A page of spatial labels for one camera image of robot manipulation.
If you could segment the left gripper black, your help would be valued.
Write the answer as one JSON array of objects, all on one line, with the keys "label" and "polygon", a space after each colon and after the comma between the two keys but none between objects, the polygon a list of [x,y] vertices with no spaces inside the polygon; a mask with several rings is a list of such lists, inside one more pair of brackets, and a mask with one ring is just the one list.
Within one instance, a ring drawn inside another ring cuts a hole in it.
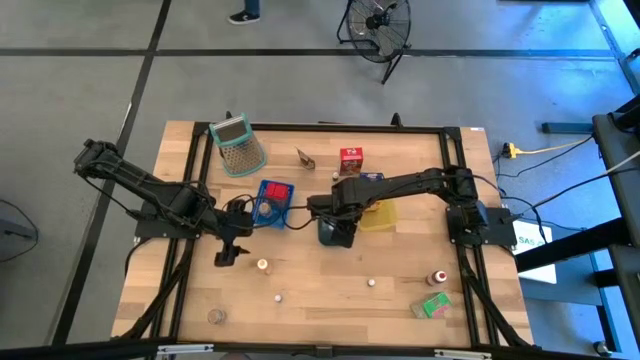
[{"label": "left gripper black", "polygon": [[233,266],[238,256],[250,251],[235,245],[237,237],[249,237],[253,233],[251,215],[244,211],[220,212],[214,236],[222,241],[222,248],[216,253],[215,266]]}]

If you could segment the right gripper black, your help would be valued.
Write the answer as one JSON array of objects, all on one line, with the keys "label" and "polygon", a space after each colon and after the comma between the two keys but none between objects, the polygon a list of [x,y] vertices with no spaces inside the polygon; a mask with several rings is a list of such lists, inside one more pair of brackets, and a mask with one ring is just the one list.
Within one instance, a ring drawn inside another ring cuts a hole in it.
[{"label": "right gripper black", "polygon": [[357,223],[360,220],[358,210],[336,210],[331,195],[313,195],[307,198],[307,209],[318,221],[318,240],[324,246],[351,248],[353,246]]}]

